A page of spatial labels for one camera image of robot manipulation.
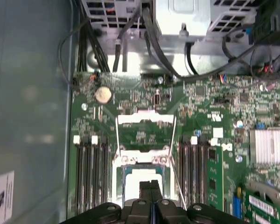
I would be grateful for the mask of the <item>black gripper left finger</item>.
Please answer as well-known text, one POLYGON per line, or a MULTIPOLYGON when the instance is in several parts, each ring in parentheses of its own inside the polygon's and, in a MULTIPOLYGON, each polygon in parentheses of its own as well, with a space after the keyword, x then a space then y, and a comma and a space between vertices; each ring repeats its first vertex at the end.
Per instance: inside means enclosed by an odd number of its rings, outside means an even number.
POLYGON ((130 199, 123 207, 111 202, 103 203, 75 217, 66 224, 149 224, 151 222, 151 182, 140 182, 140 197, 130 199))

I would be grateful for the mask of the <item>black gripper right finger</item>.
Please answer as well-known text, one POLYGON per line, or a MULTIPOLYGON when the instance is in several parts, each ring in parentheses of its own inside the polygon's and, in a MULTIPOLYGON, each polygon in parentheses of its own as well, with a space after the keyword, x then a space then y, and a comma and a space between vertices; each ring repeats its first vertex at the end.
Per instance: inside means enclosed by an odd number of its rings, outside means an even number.
POLYGON ((174 201, 164 199, 157 180, 151 181, 152 199, 156 217, 160 224, 245 224, 246 221, 224 213, 212 206, 195 203, 187 209, 177 206, 174 201))

